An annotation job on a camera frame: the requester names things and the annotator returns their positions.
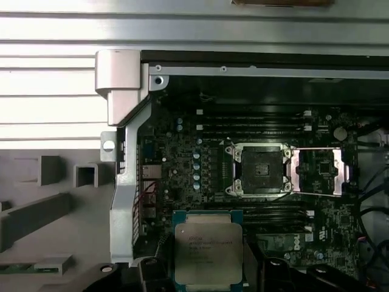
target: silver plastic bracket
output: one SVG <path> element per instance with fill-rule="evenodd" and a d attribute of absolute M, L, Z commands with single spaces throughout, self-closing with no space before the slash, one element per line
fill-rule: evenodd
<path fill-rule="evenodd" d="M 137 192 L 137 132 L 151 116 L 148 103 L 125 127 L 125 169 L 116 179 L 109 213 L 112 263 L 131 263 L 133 254 L 133 209 Z"/>
<path fill-rule="evenodd" d="M 108 102 L 108 125 L 122 127 L 148 95 L 148 64 L 139 50 L 101 50 L 95 58 L 95 91 Z"/>

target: black plastic part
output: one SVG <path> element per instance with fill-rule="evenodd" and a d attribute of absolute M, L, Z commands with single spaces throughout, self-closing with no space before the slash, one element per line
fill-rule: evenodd
<path fill-rule="evenodd" d="M 389 195 L 389 178 L 384 179 L 384 193 Z"/>
<path fill-rule="evenodd" d="M 112 263 L 100 263 L 65 285 L 60 292 L 116 291 L 120 285 L 118 266 Z"/>
<path fill-rule="evenodd" d="M 167 277 L 163 263 L 155 257 L 139 263 L 139 276 L 143 292 L 176 291 L 173 281 Z"/>
<path fill-rule="evenodd" d="M 192 52 L 172 50 L 143 50 L 141 62 L 162 66 L 280 66 L 282 68 L 374 69 L 387 70 L 389 57 L 306 55 L 306 54 L 262 54 L 244 52 Z"/>
<path fill-rule="evenodd" d="M 306 270 L 307 274 L 321 281 L 323 287 L 328 286 L 328 291 L 358 291 L 364 292 L 369 289 L 358 280 L 340 272 L 328 265 L 314 265 Z"/>

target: metal panel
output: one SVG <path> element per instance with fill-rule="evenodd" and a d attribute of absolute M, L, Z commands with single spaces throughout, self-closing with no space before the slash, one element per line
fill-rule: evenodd
<path fill-rule="evenodd" d="M 25 140 L 38 138 L 36 133 L 18 137 L 20 131 L 15 128 L 12 139 L 22 140 L 1 141 L 0 148 L 58 148 L 64 140 L 57 139 L 66 137 L 63 147 L 99 148 L 98 137 L 91 137 L 98 128 L 86 137 L 85 126 L 80 131 L 76 127 L 107 121 L 105 101 L 97 101 L 94 91 L 98 50 L 387 56 L 387 19 L 387 0 L 337 1 L 328 9 L 233 5 L 230 0 L 3 0 L 0 26 L 6 29 L 0 34 L 0 123 L 72 123 L 74 132 L 71 137 L 54 137 L 55 131 L 49 137 L 42 134 L 42 140 L 50 139 L 43 142 Z M 89 100 L 78 105 L 69 101 L 69 109 L 64 99 L 71 97 Z M 12 126 L 7 127 L 11 133 Z M 70 139 L 77 139 L 77 144 Z"/>

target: motherboard chip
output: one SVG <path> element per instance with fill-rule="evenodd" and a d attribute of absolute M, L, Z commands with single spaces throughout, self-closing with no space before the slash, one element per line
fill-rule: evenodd
<path fill-rule="evenodd" d="M 174 279 L 191 291 L 226 291 L 242 281 L 243 232 L 230 214 L 191 214 L 174 228 Z"/>

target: cable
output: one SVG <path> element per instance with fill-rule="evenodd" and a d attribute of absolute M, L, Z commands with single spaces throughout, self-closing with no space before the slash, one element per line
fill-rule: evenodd
<path fill-rule="evenodd" d="M 362 204 L 362 201 L 360 201 L 358 203 L 359 210 L 360 210 L 361 204 Z M 359 211 L 359 217 L 358 217 L 359 227 L 362 230 L 362 234 L 364 234 L 366 236 L 366 241 L 369 243 L 369 245 L 373 249 L 374 253 L 383 261 L 383 263 L 387 267 L 387 269 L 389 269 L 389 260 L 383 255 L 381 250 L 379 250 L 378 247 L 371 240 L 370 236 L 367 233 L 365 225 L 363 224 L 362 216 L 364 216 L 365 214 L 370 213 L 370 212 L 382 212 L 384 214 L 389 215 L 389 209 L 388 208 L 384 208 L 384 207 L 371 207 L 371 208 L 367 208 L 367 209 L 364 209 L 362 211 L 360 210 Z"/>
<path fill-rule="evenodd" d="M 367 193 L 362 195 L 362 197 L 360 197 L 358 199 L 358 202 L 361 203 L 363 201 L 366 201 L 367 199 L 369 199 L 370 197 L 374 196 L 375 194 L 377 194 L 379 192 L 382 192 L 384 189 L 385 189 L 384 184 L 380 184 L 379 186 L 376 186 L 375 188 L 369 190 Z"/>
<path fill-rule="evenodd" d="M 389 246 L 389 240 L 383 240 L 377 245 L 377 249 L 382 252 L 382 248 Z M 372 266 L 375 261 L 377 260 L 378 255 L 376 253 L 373 253 L 369 261 L 366 263 L 366 266 L 370 267 Z"/>
<path fill-rule="evenodd" d="M 363 147 L 373 147 L 373 148 L 384 148 L 388 149 L 389 146 L 386 144 L 381 144 L 377 142 L 363 142 L 363 141 L 358 141 L 358 146 L 363 146 Z"/>
<path fill-rule="evenodd" d="M 374 182 L 374 180 L 380 176 L 381 174 L 383 174 L 386 170 L 389 169 L 389 165 L 386 165 L 384 168 L 378 170 L 372 177 L 371 179 L 367 182 L 367 184 L 365 185 L 365 187 L 363 188 L 362 190 L 362 193 L 366 192 L 367 189 L 369 188 L 369 186 Z"/>

